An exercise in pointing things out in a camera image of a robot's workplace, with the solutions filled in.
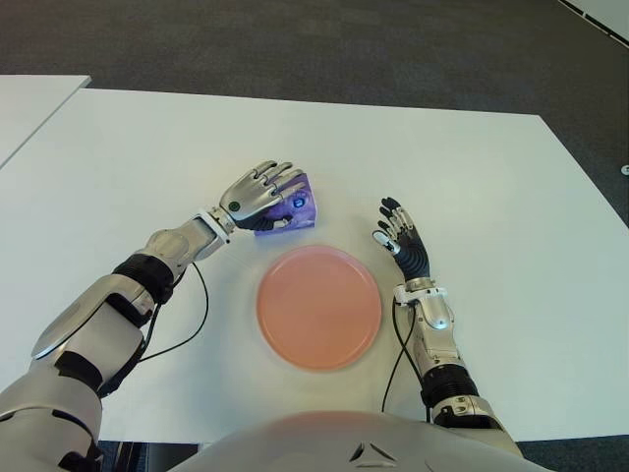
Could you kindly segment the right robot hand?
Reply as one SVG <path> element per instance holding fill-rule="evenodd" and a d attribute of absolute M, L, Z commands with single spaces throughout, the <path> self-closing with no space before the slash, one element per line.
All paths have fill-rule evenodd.
<path fill-rule="evenodd" d="M 381 200 L 379 212 L 384 219 L 372 233 L 374 241 L 392 256 L 405 281 L 429 278 L 429 255 L 410 214 L 390 197 Z"/>

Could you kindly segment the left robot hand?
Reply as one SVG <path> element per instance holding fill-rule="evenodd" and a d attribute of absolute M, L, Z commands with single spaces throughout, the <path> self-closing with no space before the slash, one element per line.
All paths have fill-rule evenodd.
<path fill-rule="evenodd" d="M 283 204 L 305 183 L 304 171 L 291 162 L 264 161 L 232 184 L 222 195 L 219 206 L 240 229 L 270 231 L 287 226 L 291 213 L 273 216 L 272 209 Z"/>

